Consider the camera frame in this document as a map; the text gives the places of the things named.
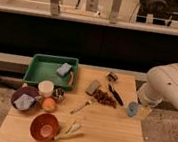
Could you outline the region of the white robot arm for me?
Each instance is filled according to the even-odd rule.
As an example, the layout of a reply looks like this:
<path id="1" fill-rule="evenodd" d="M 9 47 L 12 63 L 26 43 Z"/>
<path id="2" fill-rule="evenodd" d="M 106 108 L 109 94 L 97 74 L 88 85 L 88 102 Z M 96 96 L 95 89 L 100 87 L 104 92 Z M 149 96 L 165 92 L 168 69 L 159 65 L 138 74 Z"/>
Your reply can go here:
<path id="1" fill-rule="evenodd" d="M 154 108 L 166 99 L 178 110 L 178 63 L 152 67 L 146 79 L 137 94 L 142 105 Z"/>

